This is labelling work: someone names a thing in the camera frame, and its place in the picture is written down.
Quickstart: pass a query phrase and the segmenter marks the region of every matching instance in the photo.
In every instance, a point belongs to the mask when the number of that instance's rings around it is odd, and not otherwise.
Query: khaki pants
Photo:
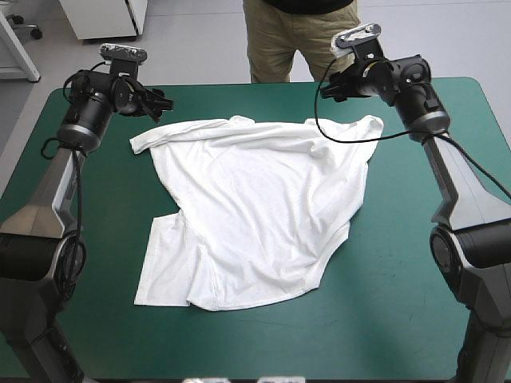
[[[316,81],[334,59],[330,51],[332,37],[341,30],[355,28],[357,0],[329,14],[287,14],[263,0],[244,0],[248,33],[248,60],[252,82],[287,82],[295,51],[305,57]],[[347,68],[351,59],[344,57],[331,71]]]

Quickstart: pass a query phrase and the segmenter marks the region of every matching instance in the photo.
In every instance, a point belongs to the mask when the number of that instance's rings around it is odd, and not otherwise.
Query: black cable
[[[448,136],[443,136],[443,135],[433,135],[437,138],[439,138],[440,140],[444,140],[445,142],[453,145],[460,153],[462,156],[464,156],[473,166],[475,166],[479,172],[481,172],[482,174],[484,174],[486,177],[488,177],[495,185],[497,185],[497,187],[499,189],[501,189],[501,191],[509,198],[511,199],[511,192],[509,192],[509,190],[507,190],[505,188],[505,186],[503,184],[501,184],[497,178],[495,178],[495,176],[492,176],[490,173],[488,173],[488,171],[486,171],[474,158],[472,158],[470,156],[469,153],[466,152],[466,150],[458,143],[456,142],[455,140],[453,140],[451,137],[448,137]]]
[[[74,106],[73,102],[69,99],[69,96],[67,95],[67,93],[65,92],[67,90],[67,85],[73,81],[73,80],[76,80],[77,78],[79,77],[88,77],[89,76],[89,72],[92,72],[94,71],[96,68],[102,66],[102,65],[106,65],[106,61],[102,61],[102,62],[98,62],[95,66],[93,66],[91,69],[89,70],[81,70],[77,73],[75,73],[73,76],[71,76],[70,78],[68,78],[65,83],[64,83],[64,86],[62,87],[62,95],[64,96],[64,99],[69,102],[71,105]]]
[[[80,152],[83,156],[85,156],[85,151],[80,145],[68,144],[62,140],[59,140],[56,137],[49,138],[44,142],[41,148],[41,156],[47,160],[51,160],[53,156],[46,155],[46,147],[52,141],[59,142],[59,148],[69,149],[71,151],[73,157],[73,167],[76,172],[76,181],[77,181],[77,228],[73,233],[73,237],[70,241],[73,241],[71,245],[73,246],[71,254],[71,259],[68,262],[69,250],[67,248],[67,244],[63,249],[63,256],[59,259],[59,268],[57,271],[57,285],[62,294],[63,301],[67,302],[71,299],[74,287],[76,286],[77,278],[80,273],[83,271],[85,261],[87,258],[87,253],[85,250],[85,246],[81,242],[81,221],[82,221],[82,187],[81,187],[81,169],[80,169],[80,160],[78,159],[78,153]],[[82,260],[80,262],[80,267],[76,269],[76,259],[78,248],[81,248]]]
[[[102,66],[102,65],[106,65],[106,61],[102,61],[102,62],[98,62],[95,66],[93,66],[91,69],[89,69],[89,71],[93,71],[95,70],[97,67],[99,66]]]
[[[415,130],[415,131],[412,132],[412,131],[406,130],[404,132],[399,132],[399,133],[391,134],[389,136],[383,136],[383,137],[378,137],[378,138],[370,138],[370,139],[367,139],[367,140],[352,140],[352,141],[337,140],[334,137],[328,136],[323,131],[323,129],[321,128],[321,125],[319,125],[319,118],[318,118],[318,97],[319,97],[319,91],[321,89],[321,85],[325,81],[325,78],[327,77],[328,71],[330,70],[331,66],[335,63],[336,60],[337,60],[336,58],[334,60],[332,60],[331,63],[328,65],[327,69],[325,70],[325,73],[323,74],[323,77],[321,77],[321,81],[318,84],[318,88],[316,89],[316,94],[315,94],[315,97],[314,97],[314,119],[316,121],[316,126],[318,127],[318,130],[322,134],[323,137],[325,137],[326,139],[328,139],[330,141],[337,142],[339,144],[363,144],[363,143],[366,143],[366,142],[392,140],[393,138],[396,138],[396,137],[406,136],[406,135],[414,134],[414,133],[430,134],[429,131]]]
[[[428,141],[429,139],[433,138],[433,137],[438,137],[440,140],[444,140],[445,142],[451,144],[452,146],[454,146],[460,153],[462,156],[464,156],[473,166],[475,166],[482,174],[484,174],[486,177],[488,177],[488,179],[490,179],[495,185],[497,185],[497,187],[499,189],[501,189],[501,191],[507,195],[508,198],[511,199],[511,192],[509,192],[505,187],[504,185],[502,185],[496,178],[495,176],[492,176],[488,171],[486,171],[474,158],[472,158],[467,152],[466,150],[458,143],[456,142],[455,140],[453,140],[452,138],[448,137],[448,136],[445,136],[445,134],[447,133],[446,130],[442,131],[442,132],[437,132],[435,134],[432,134],[431,132],[427,132],[427,131],[418,131],[418,130],[414,130],[414,131],[405,131],[405,132],[400,132],[400,133],[396,133],[396,134],[392,134],[390,136],[383,136],[383,137],[379,137],[379,138],[372,138],[372,139],[369,139],[369,140],[353,140],[353,141],[342,141],[342,140],[336,140],[335,138],[333,137],[330,137],[328,136],[322,129],[321,129],[321,126],[319,125],[319,118],[318,118],[318,96],[319,96],[319,91],[321,89],[321,85],[323,84],[323,82],[325,81],[325,77],[327,76],[327,73],[328,71],[330,70],[331,66],[335,63],[336,59],[332,60],[331,63],[328,65],[327,69],[325,70],[325,73],[323,74],[323,77],[321,78],[321,81],[319,82],[318,84],[318,88],[316,89],[316,93],[315,93],[315,98],[314,98],[314,118],[315,118],[315,121],[316,121],[316,126],[318,127],[318,130],[319,132],[325,137],[327,138],[328,140],[330,141],[334,141],[334,142],[337,142],[337,143],[340,143],[340,144],[363,144],[363,143],[366,143],[366,142],[374,142],[374,141],[383,141],[383,140],[391,140],[393,138],[396,138],[396,137],[399,137],[399,136],[405,136],[407,134],[412,134],[412,133],[424,133],[426,134],[427,136],[425,137],[425,139],[422,141],[422,144],[424,144],[426,141]]]

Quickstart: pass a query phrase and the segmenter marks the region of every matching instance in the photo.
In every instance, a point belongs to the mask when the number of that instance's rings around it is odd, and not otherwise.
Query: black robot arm
[[[81,70],[65,83],[70,105],[55,138],[60,148],[28,204],[0,226],[0,330],[41,383],[90,381],[56,320],[85,263],[80,212],[78,219],[70,212],[80,169],[114,113],[156,121],[172,108],[161,91],[137,81],[144,50],[104,44],[100,54],[109,73]]]
[[[342,32],[332,41],[339,58],[355,56],[330,76],[323,98],[380,96],[398,111],[412,140],[422,143],[442,193],[430,236],[434,259],[456,299],[471,311],[458,357],[457,383],[501,383],[511,360],[511,206],[489,193],[451,145],[450,117],[420,56],[384,57],[377,24]]]

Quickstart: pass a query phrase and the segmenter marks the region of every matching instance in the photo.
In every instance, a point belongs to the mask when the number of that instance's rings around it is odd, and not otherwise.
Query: person
[[[360,23],[357,0],[244,0],[243,7],[253,83],[288,82],[296,50],[320,81],[334,58],[332,37]],[[337,60],[328,74],[351,62],[351,57]]]

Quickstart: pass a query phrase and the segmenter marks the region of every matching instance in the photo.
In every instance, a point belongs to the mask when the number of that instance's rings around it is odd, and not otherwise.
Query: green table
[[[434,82],[453,119],[451,132],[504,184],[511,153],[477,82]],[[312,116],[315,84],[163,87],[176,101],[162,124],[239,114],[257,121]],[[5,195],[0,220],[30,197],[47,161],[39,156],[67,104],[53,92]],[[385,134],[402,130],[379,99],[322,101],[323,117],[380,116]],[[153,217],[178,207],[160,185],[149,152],[134,156],[129,138],[149,118],[115,116],[83,171],[84,236],[89,260],[60,322],[91,377],[442,379],[454,375],[468,312],[450,293],[429,249],[430,217],[441,197],[419,144],[382,142],[370,161],[365,203],[351,237],[336,252],[321,287],[300,298],[235,312],[134,306]],[[0,344],[0,377],[25,372]]]

